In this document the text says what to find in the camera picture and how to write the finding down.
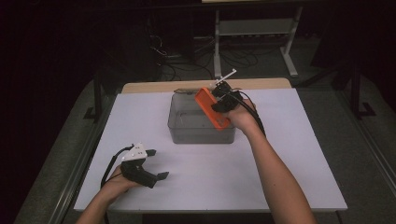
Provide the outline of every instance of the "wire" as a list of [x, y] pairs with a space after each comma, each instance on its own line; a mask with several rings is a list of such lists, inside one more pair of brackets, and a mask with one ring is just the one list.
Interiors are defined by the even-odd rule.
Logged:
[[[125, 147], [125, 148], [121, 149], [116, 155], [114, 155], [114, 156], [111, 158], [111, 161], [110, 161], [110, 163], [108, 164], [108, 166], [107, 166], [107, 168], [106, 168], [105, 174], [104, 174], [103, 177], [102, 177], [102, 181], [101, 181], [100, 188], [102, 188], [102, 187], [105, 185], [105, 183], [106, 183], [107, 181], [109, 181], [110, 179], [112, 179], [112, 178], [114, 178], [114, 177], [117, 176], [117, 175], [112, 176], [112, 177], [110, 177], [108, 180], [106, 180], [106, 179], [107, 179], [107, 176], [108, 176], [108, 173], [110, 173], [110, 170], [111, 170], [111, 168], [113, 167], [114, 162], [116, 161], [117, 157], [118, 157], [123, 151], [131, 150], [131, 148], [133, 148], [133, 147], [134, 147], [134, 145], [132, 145], [131, 147]], [[105, 220], [105, 223], [106, 223], [106, 224], [109, 223], [107, 212], [105, 212], [104, 220]]]
[[159, 54], [161, 54], [162, 56], [167, 56], [168, 53], [167, 53], [165, 50], [162, 50], [162, 49], [161, 49], [161, 48], [163, 47], [163, 40], [162, 40], [159, 36], [157, 36], [157, 35], [151, 35], [150, 37], [151, 37], [151, 38], [156, 38], [156, 39], [158, 39], [158, 40], [160, 41], [160, 44], [159, 44], [158, 47], [150, 46], [150, 48], [151, 48], [151, 49], [154, 49], [155, 51], [157, 51], [157, 52], [158, 52]]
[[163, 66], [168, 66], [170, 69], [172, 69], [173, 73], [165, 73], [165, 72], [161, 72], [162, 75], [165, 76], [165, 81], [173, 81], [175, 79], [175, 77], [178, 77], [178, 80], [181, 81], [181, 77], [179, 75], [176, 74], [176, 70], [174, 67], [170, 66], [168, 63], [163, 64]]
[[205, 65], [204, 65], [205, 67], [207, 67], [210, 64], [210, 62], [212, 62], [212, 58], [213, 58], [213, 55], [214, 55], [214, 50], [213, 49], [208, 50], [208, 51], [204, 52], [203, 54], [197, 55], [195, 57], [195, 61], [198, 61], [198, 60], [202, 59], [204, 56], [206, 56], [206, 54], [210, 54], [210, 57], [209, 57], [209, 60], [205, 63]]
[[[199, 53], [200, 51], [202, 51], [203, 49], [206, 49], [206, 48], [208, 48], [208, 47], [211, 47], [211, 46], [213, 46], [213, 45], [215, 44], [215, 38], [214, 38], [213, 36], [208, 36], [207, 39], [210, 39], [210, 42], [207, 43], [207, 44], [205, 44], [205, 45], [203, 45], [202, 47], [196, 49], [196, 50], [194, 51], [195, 54], [197, 54], [197, 53]], [[165, 56], [166, 59], [180, 59], [180, 58], [182, 58], [182, 57], [183, 57], [183, 55], [182, 55], [182, 54], [179, 54], [179, 53], [178, 53], [178, 54], [166, 55], [166, 56]]]
[[259, 114], [257, 113], [257, 110], [256, 110], [253, 102], [250, 100], [250, 98], [248, 98], [248, 99], [253, 104], [254, 110], [249, 105], [247, 105], [244, 101], [238, 99], [237, 97], [230, 94], [229, 92], [226, 92], [226, 91], [220, 91], [220, 92], [233, 97], [241, 106], [243, 106], [247, 110], [247, 112], [256, 120], [256, 122], [259, 125], [259, 128], [262, 131], [262, 133], [264, 134], [264, 136], [266, 135], [264, 127], [262, 126], [262, 120], [260, 119]]
[[[214, 80], [215, 78], [214, 78], [212, 72], [209, 69], [206, 68], [207, 65], [210, 63], [211, 58], [212, 57], [210, 57], [210, 59], [208, 60], [208, 62], [205, 65], [200, 65], [200, 64], [197, 64], [197, 63], [168, 63], [167, 65], [169, 67], [173, 67], [173, 68], [176, 68], [176, 69], [182, 70], [182, 71], [197, 71], [197, 70], [200, 70], [200, 69], [204, 69], [209, 74], [210, 79]], [[181, 68], [181, 67], [178, 67], [178, 66], [174, 66], [174, 64], [197, 66], [197, 68], [186, 69], [186, 68]]]
[[338, 222], [339, 222], [340, 224], [343, 224], [343, 219], [341, 219], [340, 212], [339, 212], [339, 211], [335, 211], [335, 214], [337, 215]]
[[232, 67], [249, 68], [250, 66], [258, 64], [259, 59], [257, 58], [257, 56], [272, 53], [275, 50], [278, 50], [280, 47], [284, 46], [285, 43], [276, 45], [273, 49], [270, 49], [270, 50], [262, 52], [262, 53], [256, 53], [256, 49], [249, 50], [249, 51], [240, 50], [238, 52], [230, 44], [225, 44], [225, 47], [230, 52], [231, 56], [228, 56], [224, 53], [221, 53], [220, 56], [224, 62], [226, 62], [228, 65], [230, 65]]

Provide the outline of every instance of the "clear plastic box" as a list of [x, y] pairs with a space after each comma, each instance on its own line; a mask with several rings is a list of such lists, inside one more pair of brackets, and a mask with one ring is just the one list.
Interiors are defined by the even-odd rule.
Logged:
[[232, 124], [221, 131], [215, 128], [195, 102], [194, 94], [173, 95], [168, 127], [176, 144], [231, 144], [235, 137]]

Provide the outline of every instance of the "dark background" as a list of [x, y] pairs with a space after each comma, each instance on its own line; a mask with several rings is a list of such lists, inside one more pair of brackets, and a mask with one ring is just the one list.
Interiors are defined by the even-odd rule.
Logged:
[[[114, 94], [124, 82], [159, 77], [155, 64], [161, 58], [149, 49], [153, 30], [188, 57], [193, 57], [194, 35], [213, 35], [213, 10], [92, 15], [83, 10], [91, 4], [8, 0], [1, 5], [2, 223], [18, 214], [74, 102], [98, 71], [105, 71], [104, 87]], [[278, 8], [274, 16], [288, 13], [290, 8]], [[345, 58], [357, 62], [396, 110], [395, 15], [391, 1], [306, 7], [297, 36], [322, 37], [315, 66], [330, 67]], [[153, 30], [146, 26], [150, 16], [156, 21]]]

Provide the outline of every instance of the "white table surface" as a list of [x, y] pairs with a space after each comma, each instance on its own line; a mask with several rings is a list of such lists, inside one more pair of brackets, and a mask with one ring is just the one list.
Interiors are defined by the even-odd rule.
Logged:
[[[267, 138], [300, 183], [314, 211], [347, 209], [295, 89], [244, 90], [256, 104]], [[141, 142], [157, 150], [143, 167], [169, 172], [154, 189], [130, 189], [110, 210], [150, 212], [269, 211], [246, 137], [230, 145], [177, 145], [167, 127], [173, 93], [117, 96], [75, 204], [84, 210], [119, 150]], [[120, 164], [119, 156], [114, 167]]]

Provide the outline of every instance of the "orange object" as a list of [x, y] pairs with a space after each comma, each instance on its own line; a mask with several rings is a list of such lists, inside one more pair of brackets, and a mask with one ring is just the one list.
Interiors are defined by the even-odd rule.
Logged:
[[216, 98], [210, 93], [210, 90], [206, 87], [201, 88], [195, 94], [195, 101], [204, 110], [207, 117], [213, 123], [215, 128], [219, 131], [230, 125], [230, 120], [224, 118], [221, 113], [216, 112], [212, 109], [212, 105], [217, 103]]

